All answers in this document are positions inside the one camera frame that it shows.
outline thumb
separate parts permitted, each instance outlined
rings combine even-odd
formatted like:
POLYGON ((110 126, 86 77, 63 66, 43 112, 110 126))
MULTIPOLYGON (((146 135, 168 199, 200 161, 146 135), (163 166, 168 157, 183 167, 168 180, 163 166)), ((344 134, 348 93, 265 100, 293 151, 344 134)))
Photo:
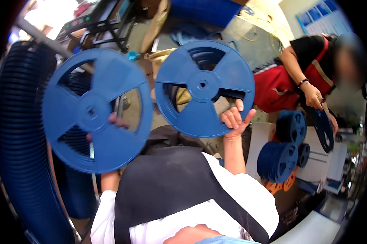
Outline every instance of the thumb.
POLYGON ((247 114, 246 118, 243 120, 242 124, 248 125, 250 123, 250 120, 254 117, 256 113, 255 109, 251 109, 249 113, 247 114))

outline person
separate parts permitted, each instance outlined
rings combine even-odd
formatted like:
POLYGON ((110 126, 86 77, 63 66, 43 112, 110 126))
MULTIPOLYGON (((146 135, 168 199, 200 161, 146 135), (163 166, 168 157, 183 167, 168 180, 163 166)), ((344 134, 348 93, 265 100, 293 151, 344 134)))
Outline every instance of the person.
MULTIPOLYGON (((162 126, 121 177, 102 174, 91 242, 267 243, 279 222, 274 197, 246 174, 242 150, 241 134, 256 111, 242 120, 243 101, 235 105, 221 116, 232 129, 223 139, 224 167, 198 138, 162 126)), ((109 120, 125 126, 114 115, 109 120)))
POLYGON ((337 120, 322 98, 327 98, 336 84, 359 90, 367 78, 367 60, 361 40, 352 32, 339 38, 311 35, 291 41, 279 57, 257 67, 253 74, 254 103, 264 112, 294 109, 300 89, 308 106, 327 111, 336 134, 337 120))

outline wall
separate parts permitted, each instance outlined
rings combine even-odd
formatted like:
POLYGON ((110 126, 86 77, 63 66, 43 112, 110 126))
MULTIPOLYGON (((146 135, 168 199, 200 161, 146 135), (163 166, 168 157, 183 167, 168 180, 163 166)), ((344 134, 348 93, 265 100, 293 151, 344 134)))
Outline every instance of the wall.
POLYGON ((301 29, 298 20, 296 19, 296 15, 307 10, 316 2, 318 2, 318 0, 283 0, 279 3, 279 6, 284 12, 284 15, 289 23, 289 27, 295 38, 304 35, 304 32, 301 29))

